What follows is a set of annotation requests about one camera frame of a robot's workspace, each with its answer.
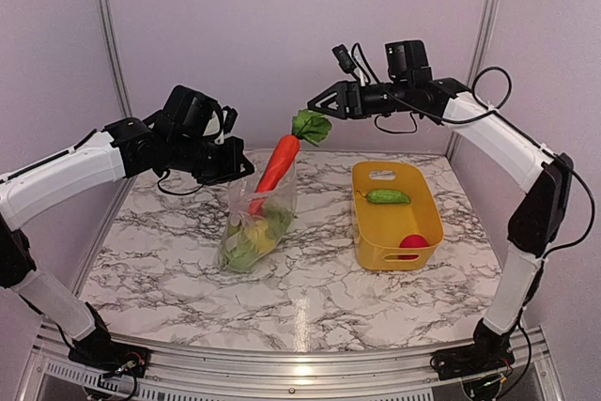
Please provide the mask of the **red toy fruit front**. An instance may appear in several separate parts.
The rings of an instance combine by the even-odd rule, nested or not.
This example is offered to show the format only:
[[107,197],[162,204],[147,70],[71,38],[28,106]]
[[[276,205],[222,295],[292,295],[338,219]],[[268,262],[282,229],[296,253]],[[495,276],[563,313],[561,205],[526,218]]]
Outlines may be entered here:
[[[402,239],[402,241],[399,244],[399,248],[404,249],[404,250],[422,249],[422,248],[427,248],[428,246],[429,246],[429,244],[428,244],[427,240],[419,234],[406,236]],[[419,257],[420,257],[419,253],[411,253],[411,254],[401,254],[398,256],[398,259],[403,260],[403,261],[413,261],[413,260],[418,259]]]

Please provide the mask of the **green toy pepper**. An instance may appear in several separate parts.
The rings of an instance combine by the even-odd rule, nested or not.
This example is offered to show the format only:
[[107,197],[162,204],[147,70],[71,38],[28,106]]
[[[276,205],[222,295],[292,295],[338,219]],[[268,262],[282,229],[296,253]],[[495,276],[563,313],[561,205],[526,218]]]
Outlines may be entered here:
[[227,238],[221,245],[219,263],[222,270],[248,272],[260,253],[257,245],[240,234]]
[[262,212],[268,223],[266,234],[270,239],[274,240],[280,239],[285,234],[294,218],[292,210],[272,203],[264,204]]

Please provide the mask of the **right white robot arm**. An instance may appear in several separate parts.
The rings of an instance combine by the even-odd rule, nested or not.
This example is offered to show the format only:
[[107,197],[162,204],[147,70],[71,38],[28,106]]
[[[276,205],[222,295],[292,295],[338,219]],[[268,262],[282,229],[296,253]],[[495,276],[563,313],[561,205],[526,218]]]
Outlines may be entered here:
[[542,277],[544,262],[553,250],[550,244],[567,211],[572,160],[537,143],[498,108],[477,101],[472,89],[453,78],[368,86],[342,81],[309,100],[307,106],[340,119],[418,113],[473,143],[522,191],[522,200],[507,226],[508,254],[501,281],[475,330],[479,339],[465,352],[471,369],[486,370],[501,356],[499,339],[517,325]]

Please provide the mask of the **green toy pepper back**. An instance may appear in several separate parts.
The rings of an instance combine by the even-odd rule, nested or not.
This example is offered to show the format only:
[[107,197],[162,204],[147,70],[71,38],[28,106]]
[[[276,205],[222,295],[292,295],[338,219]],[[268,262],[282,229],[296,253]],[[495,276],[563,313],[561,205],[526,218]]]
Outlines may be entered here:
[[257,245],[240,234],[227,238],[221,245],[219,263],[222,270],[248,272],[260,253]]

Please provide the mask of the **orange toy carrot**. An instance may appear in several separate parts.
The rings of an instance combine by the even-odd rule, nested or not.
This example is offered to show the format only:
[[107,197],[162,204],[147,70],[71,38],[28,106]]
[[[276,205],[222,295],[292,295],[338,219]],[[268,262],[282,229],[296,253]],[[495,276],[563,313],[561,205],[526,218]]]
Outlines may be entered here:
[[275,190],[296,160],[301,141],[317,147],[328,137],[330,131],[331,122],[323,114],[308,109],[299,110],[292,118],[291,133],[283,136],[272,151],[254,192],[267,193]]

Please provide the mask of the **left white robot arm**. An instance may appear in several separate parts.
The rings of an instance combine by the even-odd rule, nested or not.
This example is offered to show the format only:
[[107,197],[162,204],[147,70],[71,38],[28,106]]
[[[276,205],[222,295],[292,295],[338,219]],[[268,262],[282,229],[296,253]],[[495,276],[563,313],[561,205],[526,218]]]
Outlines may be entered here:
[[72,340],[75,353],[99,368],[112,367],[118,347],[100,315],[52,274],[37,267],[22,228],[41,212],[104,183],[153,171],[189,173],[202,186],[250,175],[244,143],[231,135],[237,113],[211,114],[191,126],[161,113],[129,117],[92,131],[84,140],[1,177],[1,286],[47,316]]

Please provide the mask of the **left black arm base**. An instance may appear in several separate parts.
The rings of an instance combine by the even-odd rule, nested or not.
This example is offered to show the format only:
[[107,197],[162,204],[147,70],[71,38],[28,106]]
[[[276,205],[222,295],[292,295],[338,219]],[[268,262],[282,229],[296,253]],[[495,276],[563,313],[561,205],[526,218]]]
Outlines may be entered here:
[[147,369],[150,351],[146,347],[110,341],[93,347],[81,344],[69,346],[69,359],[111,376],[142,378]]

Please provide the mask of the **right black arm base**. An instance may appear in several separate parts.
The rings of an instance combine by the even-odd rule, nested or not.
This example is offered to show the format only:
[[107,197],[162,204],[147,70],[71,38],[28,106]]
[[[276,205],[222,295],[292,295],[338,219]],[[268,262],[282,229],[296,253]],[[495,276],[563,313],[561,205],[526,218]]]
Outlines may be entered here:
[[438,374],[439,380],[465,378],[508,368],[516,359],[510,346],[490,351],[475,344],[451,347],[435,351],[430,359],[431,368]]

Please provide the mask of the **green toy bitter gourd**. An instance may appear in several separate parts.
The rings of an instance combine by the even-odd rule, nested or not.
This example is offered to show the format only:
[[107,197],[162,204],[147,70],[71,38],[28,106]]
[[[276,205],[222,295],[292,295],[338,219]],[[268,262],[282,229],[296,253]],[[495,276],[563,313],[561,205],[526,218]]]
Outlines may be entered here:
[[355,191],[354,194],[373,205],[409,205],[409,196],[398,190],[376,189],[369,192]]

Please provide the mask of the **yellow toy lemon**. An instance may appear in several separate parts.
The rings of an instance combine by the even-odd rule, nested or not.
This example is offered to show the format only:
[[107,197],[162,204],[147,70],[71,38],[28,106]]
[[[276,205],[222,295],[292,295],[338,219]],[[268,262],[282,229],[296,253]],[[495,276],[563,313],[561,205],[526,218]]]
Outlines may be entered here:
[[246,227],[243,234],[258,254],[268,254],[276,247],[276,241],[269,235],[269,231],[269,223],[259,219]]

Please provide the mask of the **clear zip top bag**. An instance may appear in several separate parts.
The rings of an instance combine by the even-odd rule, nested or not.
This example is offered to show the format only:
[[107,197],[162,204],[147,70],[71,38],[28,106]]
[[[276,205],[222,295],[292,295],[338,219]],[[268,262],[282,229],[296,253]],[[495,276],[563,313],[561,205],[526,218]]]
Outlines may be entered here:
[[265,193],[254,190],[270,159],[259,149],[248,154],[254,173],[229,184],[229,214],[217,262],[225,272],[247,273],[279,245],[293,222],[297,206],[296,167],[291,166],[277,187]]

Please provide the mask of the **green toy pepper front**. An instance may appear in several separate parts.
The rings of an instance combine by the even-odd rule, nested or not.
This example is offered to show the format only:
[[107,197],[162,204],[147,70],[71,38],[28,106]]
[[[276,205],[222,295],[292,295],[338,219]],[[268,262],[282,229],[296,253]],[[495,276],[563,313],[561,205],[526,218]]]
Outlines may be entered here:
[[270,239],[274,240],[280,239],[285,234],[294,218],[292,210],[272,203],[264,204],[262,212],[268,223],[266,234]]

